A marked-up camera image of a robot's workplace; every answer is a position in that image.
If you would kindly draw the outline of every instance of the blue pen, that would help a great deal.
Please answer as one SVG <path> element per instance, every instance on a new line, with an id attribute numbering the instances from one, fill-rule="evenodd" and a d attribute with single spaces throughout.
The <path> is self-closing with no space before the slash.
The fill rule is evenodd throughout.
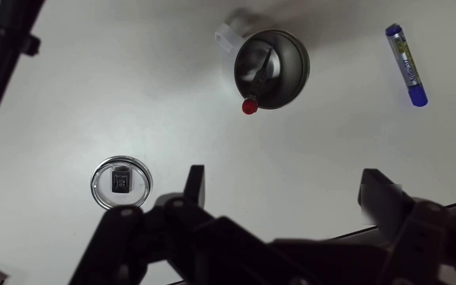
<path id="1" fill-rule="evenodd" d="M 417 108 L 425 106 L 428 100 L 422 89 L 417 68 L 408 49 L 402 27 L 397 24 L 389 26 L 386 29 L 386 38 L 398 64 L 398 68 L 406 84 L 408 97 L 411 98 L 411 103 Z"/>

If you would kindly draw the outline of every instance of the black clamp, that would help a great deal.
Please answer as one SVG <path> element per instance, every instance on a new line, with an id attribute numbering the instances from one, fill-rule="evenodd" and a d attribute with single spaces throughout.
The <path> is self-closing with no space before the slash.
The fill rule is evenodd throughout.
<path id="1" fill-rule="evenodd" d="M 29 57 L 37 54 L 41 45 L 39 38 L 33 35 L 22 35 L 3 26 L 0 26 L 0 40 L 9 41 L 9 45 L 14 46 L 18 52 Z"/>

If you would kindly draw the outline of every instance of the white table surface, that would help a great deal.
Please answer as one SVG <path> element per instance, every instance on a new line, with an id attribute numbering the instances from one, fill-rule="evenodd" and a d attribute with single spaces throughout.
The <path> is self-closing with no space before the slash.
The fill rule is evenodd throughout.
<path id="1" fill-rule="evenodd" d="M 242 116 L 213 32 L 235 8 L 303 41 L 311 75 L 280 111 Z M 398 22 L 428 94 L 409 106 L 383 30 Z M 88 182 L 107 157 L 142 160 L 143 204 L 205 165 L 207 209 L 264 241 L 368 227 L 360 171 L 456 203 L 452 0 L 50 0 L 0 108 L 0 269 L 66 284 L 98 223 Z M 145 284 L 175 280 L 159 266 Z"/>

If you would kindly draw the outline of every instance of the red tip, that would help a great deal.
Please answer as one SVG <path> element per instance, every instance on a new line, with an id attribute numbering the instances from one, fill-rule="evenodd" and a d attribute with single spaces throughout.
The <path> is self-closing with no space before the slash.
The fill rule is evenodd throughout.
<path id="1" fill-rule="evenodd" d="M 250 116 L 250 114 L 254 114 L 257 111 L 257 102 L 253 100 L 253 98 L 246 98 L 243 103 L 242 103 L 242 113 Z"/>

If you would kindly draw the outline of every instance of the black pole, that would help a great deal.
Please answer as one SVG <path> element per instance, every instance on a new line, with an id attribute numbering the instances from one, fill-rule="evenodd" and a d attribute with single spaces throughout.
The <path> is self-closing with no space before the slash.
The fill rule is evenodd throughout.
<path id="1" fill-rule="evenodd" d="M 20 54 L 37 54 L 29 35 L 44 0 L 0 0 L 0 103 Z"/>

